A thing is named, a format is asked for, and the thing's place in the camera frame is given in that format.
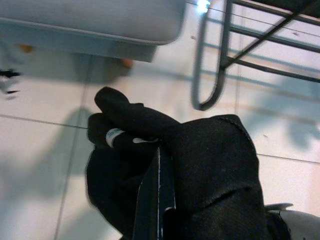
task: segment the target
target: black glove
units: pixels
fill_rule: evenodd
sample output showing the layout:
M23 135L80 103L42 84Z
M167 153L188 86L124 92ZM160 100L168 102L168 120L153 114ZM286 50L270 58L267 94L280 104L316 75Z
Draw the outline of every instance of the black glove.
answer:
M89 119L96 150L87 167L88 194L126 238L133 236L138 188L159 144L173 157L178 239L267 238L259 163L237 116L179 123L108 87L95 102L102 113Z

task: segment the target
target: white tile floor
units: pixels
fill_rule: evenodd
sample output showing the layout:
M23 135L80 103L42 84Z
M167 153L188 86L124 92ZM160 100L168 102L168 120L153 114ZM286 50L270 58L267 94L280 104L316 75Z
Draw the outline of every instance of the white tile floor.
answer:
M217 20L221 2L210 13ZM277 20L247 9L235 13ZM93 99L103 86L181 122L237 113L256 145L265 203L291 202L294 210L320 216L320 84L235 65L228 70L219 103L206 112L194 110L190 88L199 20L196 6L188 4L179 39L159 47L152 63L135 62L131 71L117 59L48 49L36 49L28 57L19 67L24 73L15 86L20 93L0 100L0 239L120 237L86 196L84 174L93 146L83 128L98 111ZM269 26L239 16L233 22L259 30ZM220 27L209 26L208 43L219 44ZM279 35L320 44L320 28L295 22L289 28ZM239 50L250 40L233 34L231 48ZM206 70L216 70L217 52L205 50ZM248 58L320 77L319 54L266 43ZM212 78L203 75L203 99Z

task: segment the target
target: gray sofa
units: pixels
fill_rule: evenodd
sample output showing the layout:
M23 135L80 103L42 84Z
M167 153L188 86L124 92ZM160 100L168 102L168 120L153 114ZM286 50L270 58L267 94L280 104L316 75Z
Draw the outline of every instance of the gray sofa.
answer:
M1 0L13 44L151 62L181 31L185 0Z

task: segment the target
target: gray cushion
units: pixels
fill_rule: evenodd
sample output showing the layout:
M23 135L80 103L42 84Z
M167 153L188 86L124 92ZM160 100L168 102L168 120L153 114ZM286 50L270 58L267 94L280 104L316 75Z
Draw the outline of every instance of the gray cushion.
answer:
M185 0L2 0L0 18L167 44L181 29Z

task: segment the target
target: metal frame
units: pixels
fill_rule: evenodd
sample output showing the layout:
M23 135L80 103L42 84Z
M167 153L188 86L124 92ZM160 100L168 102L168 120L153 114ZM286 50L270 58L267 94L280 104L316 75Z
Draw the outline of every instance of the metal frame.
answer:
M198 37L198 42L197 42L197 49L196 49L196 61L194 65L194 72L193 72L193 83L192 83L192 93L191 93L191 100L192 100L192 105L195 109L205 111L209 108L211 108L219 99L224 84L225 84L225 76L226 76L226 69L232 65L232 64L240 64L243 66L247 66L250 68L255 68L264 72L268 73L273 73L273 74L278 74L278 75L283 75L283 76L288 76L292 78L297 78L297 79L302 79L306 81L311 81L315 83L320 83L319 78L314 78L306 75L301 75L301 74L296 74L292 72L286 72L286 71L281 71L278 69L274 69L271 67L266 67L266 66L261 66L258 64L254 64L251 62L243 61L240 60L242 57L244 57L246 54L251 52L253 49L258 47L262 42L264 41L271 41L295 48L300 48L303 50L315 52L315 53L320 53L320 47L315 46L315 45L309 45L309 44L303 44L303 43L298 43L294 42L288 39L283 39L280 37L274 37L273 34L279 31L282 27L287 25L290 21L292 20L297 20L300 22L305 22L308 24L313 24L320 26L320 21L314 20L311 18L306 18L303 16L299 16L300 14L303 14L305 11L311 9L314 4L317 2L320 2L320 0L309 0L304 6L301 6L301 8L293 12L292 14L288 14L279 10L275 10L269 7L265 7L259 4L254 4L251 2L243 1L243 0L226 0L225 2L225 14L224 14L224 23L222 26L222 36L221 36L221 41L220 41L220 46L221 49L219 51L219 62L218 62L218 73L216 76L216 82L215 82L215 88L211 93L211 96L205 101L205 102L200 102L199 101L199 87L200 87L200 79L201 79L201 66L202 66L202 57L203 57L203 52L204 52L204 47L206 46L205 44L205 34L206 34L206 27L207 27L207 22L209 21L208 15L209 11L206 12L201 20L201 25L200 25L200 30L199 30L199 37ZM241 5L244 7L264 11L267 13L279 15L282 17L285 17L283 20L280 20L279 22L276 23L275 26L269 28L265 33L261 34L258 32L253 32L247 29L231 26L231 16L232 16L232 6L233 4ZM247 35L251 37L257 38L254 40L252 43L247 45L241 52L239 52L236 56L234 57L229 57L228 56L228 48L229 48L229 35L230 32L242 34L242 35Z

